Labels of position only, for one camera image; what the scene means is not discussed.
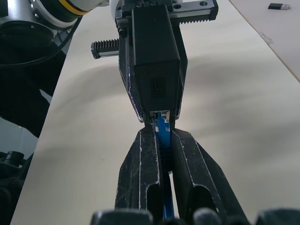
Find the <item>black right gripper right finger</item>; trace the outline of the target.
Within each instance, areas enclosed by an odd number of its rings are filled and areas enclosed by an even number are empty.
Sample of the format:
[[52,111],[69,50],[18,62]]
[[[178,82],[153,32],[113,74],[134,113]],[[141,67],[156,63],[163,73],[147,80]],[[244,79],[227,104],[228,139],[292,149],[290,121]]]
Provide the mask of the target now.
[[217,162],[187,131],[171,133],[172,172],[179,216],[191,220],[197,209],[209,208],[221,220],[246,215]]

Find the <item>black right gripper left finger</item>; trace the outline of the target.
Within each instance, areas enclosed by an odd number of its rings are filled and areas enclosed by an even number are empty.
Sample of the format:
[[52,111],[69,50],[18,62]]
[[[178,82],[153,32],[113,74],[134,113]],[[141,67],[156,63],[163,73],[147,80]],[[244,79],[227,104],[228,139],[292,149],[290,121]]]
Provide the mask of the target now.
[[138,131],[119,171],[115,208],[163,210],[159,144],[152,128]]

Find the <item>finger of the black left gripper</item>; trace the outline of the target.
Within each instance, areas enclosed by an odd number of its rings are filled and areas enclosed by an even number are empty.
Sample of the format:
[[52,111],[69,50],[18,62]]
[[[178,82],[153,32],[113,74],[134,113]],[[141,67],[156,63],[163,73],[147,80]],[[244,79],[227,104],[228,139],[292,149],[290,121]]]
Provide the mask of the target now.
[[120,75],[133,109],[139,121],[149,126],[150,119],[142,108],[134,72],[132,28],[122,28],[120,31],[118,39],[93,42],[90,50],[95,59],[118,56]]
[[180,56],[180,78],[176,111],[170,112],[170,128],[175,128],[175,121],[180,116],[181,103],[188,68],[188,58],[180,31],[180,24],[213,21],[218,14],[215,0],[196,0],[190,2],[174,1],[173,11],[169,13],[177,49]]

